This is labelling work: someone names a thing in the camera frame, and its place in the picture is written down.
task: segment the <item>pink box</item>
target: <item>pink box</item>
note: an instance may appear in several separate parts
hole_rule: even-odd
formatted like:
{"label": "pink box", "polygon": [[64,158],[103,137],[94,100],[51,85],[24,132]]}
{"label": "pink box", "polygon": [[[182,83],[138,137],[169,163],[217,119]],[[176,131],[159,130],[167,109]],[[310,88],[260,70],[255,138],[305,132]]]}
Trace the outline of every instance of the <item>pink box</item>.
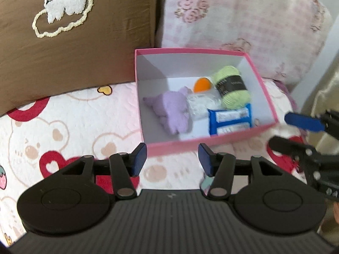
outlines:
{"label": "pink box", "polygon": [[[192,89],[200,77],[209,78],[225,66],[235,66],[252,97],[252,121],[257,126],[234,133],[210,136],[208,119],[192,122],[186,134],[169,135],[158,117],[147,107],[144,97],[183,86]],[[135,50],[135,76],[138,90],[140,124],[148,156],[197,151],[199,143],[209,146],[227,144],[256,136],[278,123],[277,113],[264,82],[248,54],[212,49],[138,49]]]}

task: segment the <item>brown pillow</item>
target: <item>brown pillow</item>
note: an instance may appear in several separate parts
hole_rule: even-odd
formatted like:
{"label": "brown pillow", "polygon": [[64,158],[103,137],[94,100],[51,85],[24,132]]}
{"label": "brown pillow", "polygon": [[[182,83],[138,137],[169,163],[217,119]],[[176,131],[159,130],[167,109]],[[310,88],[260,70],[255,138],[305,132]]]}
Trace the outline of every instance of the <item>brown pillow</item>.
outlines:
{"label": "brown pillow", "polygon": [[156,0],[0,0],[0,115],[42,97],[134,81],[134,49],[153,47],[155,7]]}

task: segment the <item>purple plush toy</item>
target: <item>purple plush toy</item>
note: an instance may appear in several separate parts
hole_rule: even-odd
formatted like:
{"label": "purple plush toy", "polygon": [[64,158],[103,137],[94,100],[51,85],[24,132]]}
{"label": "purple plush toy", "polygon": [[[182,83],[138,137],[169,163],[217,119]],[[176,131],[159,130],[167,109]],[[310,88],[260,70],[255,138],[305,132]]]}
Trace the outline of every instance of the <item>purple plush toy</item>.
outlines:
{"label": "purple plush toy", "polygon": [[185,133],[189,129],[186,100],[189,92],[189,88],[183,87],[178,92],[167,91],[156,97],[144,97],[143,101],[153,108],[169,134]]}

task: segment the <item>blue package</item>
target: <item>blue package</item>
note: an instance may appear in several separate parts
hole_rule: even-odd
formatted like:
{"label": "blue package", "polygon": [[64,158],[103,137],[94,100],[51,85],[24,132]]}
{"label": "blue package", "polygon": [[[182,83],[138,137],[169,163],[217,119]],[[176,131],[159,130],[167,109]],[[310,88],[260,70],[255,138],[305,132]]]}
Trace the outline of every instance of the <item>blue package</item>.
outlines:
{"label": "blue package", "polygon": [[210,135],[222,135],[252,128],[251,104],[238,110],[209,110]]}

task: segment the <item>cream embroidered outline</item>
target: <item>cream embroidered outline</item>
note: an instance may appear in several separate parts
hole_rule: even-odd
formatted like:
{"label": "cream embroidered outline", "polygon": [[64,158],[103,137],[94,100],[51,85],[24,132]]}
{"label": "cream embroidered outline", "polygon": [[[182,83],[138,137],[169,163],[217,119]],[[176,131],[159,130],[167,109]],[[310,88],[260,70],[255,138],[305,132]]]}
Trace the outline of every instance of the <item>cream embroidered outline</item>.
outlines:
{"label": "cream embroidered outline", "polygon": [[47,32],[47,31],[45,31],[44,33],[39,33],[38,28],[36,26],[38,18],[41,15],[47,13],[46,9],[41,10],[37,15],[35,15],[35,18],[34,18],[33,23],[32,23],[32,28],[34,29],[36,36],[38,38],[43,38],[45,36],[47,36],[47,37],[54,37],[54,36],[57,36],[62,31],[69,31],[72,28],[77,27],[77,26],[83,24],[83,22],[87,19],[87,14],[91,11],[92,6],[93,6],[93,0],[87,0],[87,1],[88,1],[87,8],[82,12],[82,17],[79,20],[77,20],[75,22],[69,23],[67,27],[59,27],[54,32]]}

